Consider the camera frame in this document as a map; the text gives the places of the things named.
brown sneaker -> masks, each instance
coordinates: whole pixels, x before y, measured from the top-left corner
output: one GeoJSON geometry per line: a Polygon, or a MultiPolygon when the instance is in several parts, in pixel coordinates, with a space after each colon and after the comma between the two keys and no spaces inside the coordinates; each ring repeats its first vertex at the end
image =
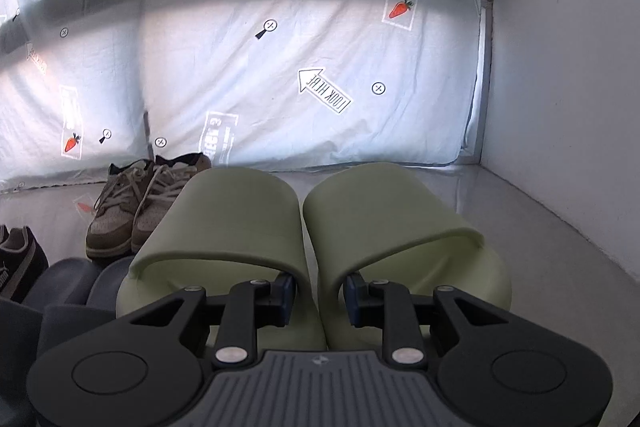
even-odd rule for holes
{"type": "Polygon", "coordinates": [[[153,176],[153,162],[139,160],[109,167],[109,178],[95,202],[96,214],[86,233],[86,256],[95,261],[117,258],[131,248],[133,219],[153,176]]]}
{"type": "Polygon", "coordinates": [[[154,177],[133,222],[133,253],[138,253],[187,182],[198,172],[210,168],[211,160],[201,152],[185,154],[172,160],[156,156],[154,177]]]}

silver screw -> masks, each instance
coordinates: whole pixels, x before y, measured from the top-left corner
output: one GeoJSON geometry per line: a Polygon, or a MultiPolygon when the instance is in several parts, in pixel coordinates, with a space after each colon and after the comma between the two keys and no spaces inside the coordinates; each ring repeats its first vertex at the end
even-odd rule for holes
{"type": "Polygon", "coordinates": [[[227,346],[216,351],[216,358],[220,362],[238,363],[248,357],[248,353],[242,347],[227,346]]]}
{"type": "Polygon", "coordinates": [[[391,358],[398,363],[418,363],[424,358],[424,353],[415,347],[400,347],[391,353],[391,358]]]}

pair of green slides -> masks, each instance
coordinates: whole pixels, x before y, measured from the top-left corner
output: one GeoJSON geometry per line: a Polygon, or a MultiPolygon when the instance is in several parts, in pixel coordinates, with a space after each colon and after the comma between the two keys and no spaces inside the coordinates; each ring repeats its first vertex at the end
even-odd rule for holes
{"type": "Polygon", "coordinates": [[[281,271],[297,283],[292,315],[284,328],[258,330],[259,350],[379,347],[382,331],[353,328],[342,300],[342,283],[355,271],[367,281],[402,283],[412,294],[430,295],[447,284],[510,306],[503,261],[409,169],[372,163],[334,174],[311,190],[303,217],[318,260],[318,309],[295,192],[266,172],[224,168],[187,183],[131,263],[118,316],[186,286],[223,295],[236,283],[273,280],[281,271]]]}

circle symbol print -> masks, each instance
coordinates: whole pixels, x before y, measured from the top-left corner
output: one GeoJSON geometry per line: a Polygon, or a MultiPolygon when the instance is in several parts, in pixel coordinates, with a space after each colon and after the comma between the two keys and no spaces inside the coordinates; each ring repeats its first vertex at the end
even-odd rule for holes
{"type": "Polygon", "coordinates": [[[386,87],[382,82],[376,82],[371,86],[371,90],[373,91],[373,94],[382,94],[386,91],[386,87]]]}

black sneaker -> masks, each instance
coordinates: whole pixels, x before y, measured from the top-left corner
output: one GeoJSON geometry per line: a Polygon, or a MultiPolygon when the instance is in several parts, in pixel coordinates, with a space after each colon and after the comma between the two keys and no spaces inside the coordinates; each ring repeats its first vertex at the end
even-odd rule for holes
{"type": "Polygon", "coordinates": [[[33,283],[49,267],[47,257],[29,227],[0,227],[0,297],[22,302],[33,283]]]}

